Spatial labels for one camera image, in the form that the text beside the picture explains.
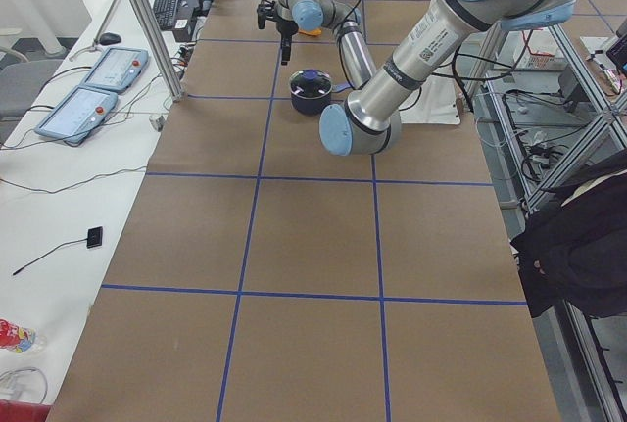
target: black keyboard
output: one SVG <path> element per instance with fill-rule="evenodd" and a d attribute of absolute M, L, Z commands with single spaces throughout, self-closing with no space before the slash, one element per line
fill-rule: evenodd
<path fill-rule="evenodd" d="M 178 0 L 155 0 L 153 3 L 153 12 L 159 29 L 171 30 L 174 28 L 176 20 L 176 10 L 178 9 Z"/>

